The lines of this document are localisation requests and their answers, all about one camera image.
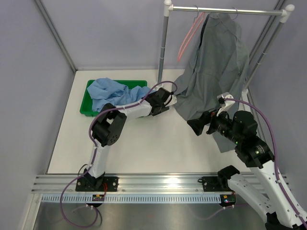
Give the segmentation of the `aluminium mounting rail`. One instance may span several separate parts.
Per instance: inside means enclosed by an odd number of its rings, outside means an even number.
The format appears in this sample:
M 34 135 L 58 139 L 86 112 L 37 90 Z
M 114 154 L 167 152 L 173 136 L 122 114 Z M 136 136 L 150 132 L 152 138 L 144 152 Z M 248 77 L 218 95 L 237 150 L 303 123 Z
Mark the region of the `aluminium mounting rail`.
M 217 174 L 197 173 L 169 173 L 169 174 L 106 174 L 105 176 L 118 177 L 118 190 L 108 193 L 201 193 L 203 187 L 198 179 L 203 176 L 217 176 Z M 33 194 L 55 193 L 82 193 L 75 191 L 77 184 L 76 174 L 43 174 L 36 176 L 31 189 Z

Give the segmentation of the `pink clothes hanger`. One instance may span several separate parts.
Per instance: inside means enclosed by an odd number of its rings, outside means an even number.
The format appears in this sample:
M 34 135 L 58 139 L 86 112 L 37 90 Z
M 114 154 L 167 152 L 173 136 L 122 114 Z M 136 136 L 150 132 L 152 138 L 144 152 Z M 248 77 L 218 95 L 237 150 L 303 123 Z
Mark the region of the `pink clothes hanger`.
M 195 7 L 197 8 L 197 16 L 194 18 L 193 24 L 190 28 L 190 30 L 188 31 L 188 33 L 186 34 L 180 48 L 178 51 L 178 55 L 177 55 L 177 62 L 179 62 L 187 48 L 187 46 L 189 45 L 190 41 L 192 40 L 192 38 L 194 37 L 195 33 L 197 32 L 198 28 L 202 25 L 204 19 L 205 19 L 205 13 L 199 11 L 198 7 L 195 5 Z

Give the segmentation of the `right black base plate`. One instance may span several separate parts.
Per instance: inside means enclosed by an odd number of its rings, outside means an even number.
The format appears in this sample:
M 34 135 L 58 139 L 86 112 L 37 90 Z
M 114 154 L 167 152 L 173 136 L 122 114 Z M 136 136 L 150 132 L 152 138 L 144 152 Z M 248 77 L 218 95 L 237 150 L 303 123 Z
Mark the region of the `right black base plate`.
M 198 179 L 198 183 L 202 184 L 204 192 L 231 192 L 226 179 L 221 179 L 218 176 L 203 176 Z

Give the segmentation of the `light blue shirt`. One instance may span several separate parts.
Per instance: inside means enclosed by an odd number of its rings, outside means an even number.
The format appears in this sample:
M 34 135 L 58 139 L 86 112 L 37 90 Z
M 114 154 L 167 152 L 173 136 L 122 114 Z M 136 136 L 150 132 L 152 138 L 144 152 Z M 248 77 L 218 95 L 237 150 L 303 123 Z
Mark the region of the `light blue shirt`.
M 87 87 L 87 92 L 92 99 L 92 111 L 100 112 L 108 103 L 113 106 L 134 104 L 145 97 L 148 92 L 154 93 L 155 90 L 139 85 L 130 89 L 128 85 L 115 80 L 99 78 Z

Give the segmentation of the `green plastic tray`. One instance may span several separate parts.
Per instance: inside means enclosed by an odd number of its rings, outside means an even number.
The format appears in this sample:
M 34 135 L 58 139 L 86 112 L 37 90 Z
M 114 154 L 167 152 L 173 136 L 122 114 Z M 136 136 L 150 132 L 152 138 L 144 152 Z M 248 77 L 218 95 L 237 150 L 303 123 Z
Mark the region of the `green plastic tray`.
M 121 84 L 126 84 L 130 89 L 132 89 L 135 86 L 147 86 L 147 81 L 145 80 L 115 80 Z M 89 96 L 89 93 L 87 92 L 87 87 L 92 84 L 94 80 L 89 80 L 86 89 L 84 92 L 83 100 L 80 107 L 80 113 L 85 116 L 96 116 L 99 112 L 92 111 L 92 99 Z

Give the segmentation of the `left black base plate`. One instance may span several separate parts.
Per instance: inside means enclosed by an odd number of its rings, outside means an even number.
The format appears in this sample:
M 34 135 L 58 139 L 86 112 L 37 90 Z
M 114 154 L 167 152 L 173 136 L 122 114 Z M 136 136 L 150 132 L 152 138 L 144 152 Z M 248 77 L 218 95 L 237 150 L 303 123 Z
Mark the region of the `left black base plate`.
M 118 190 L 118 177 L 115 176 L 101 176 L 82 177 L 77 180 L 75 191 L 77 192 L 116 192 Z

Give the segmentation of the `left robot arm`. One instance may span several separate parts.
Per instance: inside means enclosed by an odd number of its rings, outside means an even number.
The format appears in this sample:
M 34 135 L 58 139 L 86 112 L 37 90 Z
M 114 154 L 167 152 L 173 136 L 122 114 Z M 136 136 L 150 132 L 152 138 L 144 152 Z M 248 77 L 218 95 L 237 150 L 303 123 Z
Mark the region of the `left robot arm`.
M 106 104 L 90 125 L 89 137 L 94 147 L 86 169 L 78 176 L 75 190 L 116 192 L 118 177 L 106 176 L 106 161 L 110 147 L 120 138 L 125 123 L 139 117 L 159 115 L 176 102 L 174 92 L 160 88 L 135 103 L 123 106 Z

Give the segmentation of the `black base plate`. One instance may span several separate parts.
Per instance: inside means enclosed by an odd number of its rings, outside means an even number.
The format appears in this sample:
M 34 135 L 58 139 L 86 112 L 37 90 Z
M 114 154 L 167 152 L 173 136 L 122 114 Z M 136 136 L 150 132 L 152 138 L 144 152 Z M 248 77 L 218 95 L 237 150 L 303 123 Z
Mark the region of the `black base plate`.
M 218 176 L 203 176 L 198 179 L 198 183 L 202 184 L 204 192 L 231 192 L 226 179 L 221 179 Z
M 101 176 L 82 177 L 77 180 L 75 191 L 77 192 L 116 192 L 118 190 L 118 177 L 115 176 Z

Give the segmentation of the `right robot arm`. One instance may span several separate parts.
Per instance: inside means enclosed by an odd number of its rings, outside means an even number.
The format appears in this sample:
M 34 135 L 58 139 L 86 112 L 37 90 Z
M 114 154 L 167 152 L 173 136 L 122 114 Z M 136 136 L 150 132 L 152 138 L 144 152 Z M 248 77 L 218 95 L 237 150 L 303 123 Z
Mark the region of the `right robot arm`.
M 238 111 L 230 119 L 227 112 L 204 112 L 200 118 L 187 121 L 196 135 L 205 125 L 207 134 L 215 132 L 233 142 L 238 158 L 260 181 L 265 193 L 250 185 L 240 171 L 230 165 L 218 172 L 217 185 L 240 195 L 262 218 L 268 230 L 305 230 L 307 213 L 293 195 L 286 182 L 275 169 L 275 157 L 269 146 L 257 136 L 258 124 L 247 111 Z

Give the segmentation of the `white metal clothes rack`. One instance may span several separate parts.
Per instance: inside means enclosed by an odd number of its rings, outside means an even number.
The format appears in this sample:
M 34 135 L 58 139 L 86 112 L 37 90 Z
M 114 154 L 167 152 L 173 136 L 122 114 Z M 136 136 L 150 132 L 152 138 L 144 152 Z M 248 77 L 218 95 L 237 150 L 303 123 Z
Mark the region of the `white metal clothes rack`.
M 198 7 L 200 13 L 205 13 L 205 19 L 210 13 L 227 13 L 229 16 L 231 14 L 236 15 L 236 11 L 234 9 L 218 9 L 218 8 L 204 8 L 204 7 Z M 242 93 L 247 89 L 253 75 L 257 71 L 258 67 L 262 64 L 262 61 L 264 60 L 264 57 L 267 55 L 273 41 L 275 40 L 277 34 L 279 33 L 282 26 L 288 21 L 291 13 L 294 11 L 295 7 L 292 4 L 289 4 L 283 8 L 274 9 L 271 11 L 261 11 L 261 10 L 238 10 L 238 14 L 247 14 L 247 15 L 265 15 L 270 16 L 274 19 L 278 19 L 279 22 L 277 23 L 277 26 L 275 28 L 275 31 L 272 33 L 270 39 L 268 40 L 265 48 L 263 49 L 262 53 L 260 54 L 260 57 L 258 58 L 256 63 L 252 63 L 252 55 L 249 53 L 249 68 L 247 76 L 244 80 Z M 158 68 L 158 81 L 162 80 L 162 74 L 164 69 L 164 58 L 165 58 L 165 45 L 166 45 L 166 36 L 167 36 L 167 28 L 168 28 L 168 19 L 170 12 L 172 11 L 186 11 L 186 12 L 197 12 L 197 8 L 194 7 L 180 7 L 173 5 L 172 1 L 166 0 L 164 1 L 164 20 L 163 20 L 163 32 L 162 32 L 162 41 L 161 41 L 161 50 L 160 50 L 160 59 L 159 59 L 159 68 Z M 174 94 L 177 90 L 177 85 L 173 86 L 172 90 L 174 91 Z

